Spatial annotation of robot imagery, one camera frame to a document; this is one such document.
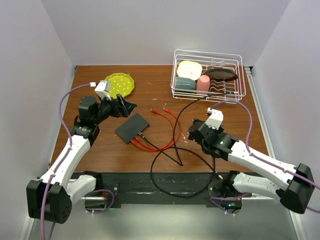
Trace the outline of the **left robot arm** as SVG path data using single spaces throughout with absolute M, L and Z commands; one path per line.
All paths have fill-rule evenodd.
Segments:
M 99 124 L 108 117 L 127 118 L 137 107 L 120 94 L 116 99 L 85 96 L 80 99 L 78 115 L 64 149 L 50 169 L 26 187 L 28 215 L 33 219 L 63 224 L 73 205 L 87 194 L 99 196 L 104 190 L 102 175 L 85 171 L 70 182 L 75 168 L 97 139 Z

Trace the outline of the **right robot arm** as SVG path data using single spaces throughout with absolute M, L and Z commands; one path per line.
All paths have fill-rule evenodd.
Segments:
M 276 160 L 225 133 L 223 126 L 212 128 L 199 119 L 195 119 L 188 129 L 188 139 L 199 144 L 205 154 L 242 165 L 258 174 L 249 176 L 231 172 L 230 178 L 222 185 L 227 196 L 258 194 L 279 200 L 285 208 L 297 214 L 306 212 L 315 189 L 309 166 Z

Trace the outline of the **black network switch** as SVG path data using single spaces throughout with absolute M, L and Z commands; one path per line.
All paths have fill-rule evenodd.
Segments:
M 125 144 L 129 144 L 135 137 L 150 126 L 150 123 L 139 113 L 133 115 L 130 119 L 119 126 L 115 133 L 123 140 Z

